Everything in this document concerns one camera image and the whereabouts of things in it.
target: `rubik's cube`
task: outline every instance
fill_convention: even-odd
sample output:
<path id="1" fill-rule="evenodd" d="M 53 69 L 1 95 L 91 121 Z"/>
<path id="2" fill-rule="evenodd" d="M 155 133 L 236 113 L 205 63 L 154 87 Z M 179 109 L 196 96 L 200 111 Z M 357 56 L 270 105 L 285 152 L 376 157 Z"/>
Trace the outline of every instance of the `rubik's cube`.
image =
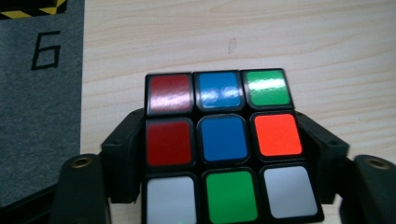
<path id="1" fill-rule="evenodd" d="M 282 69 L 146 76 L 144 223 L 321 221 Z"/>

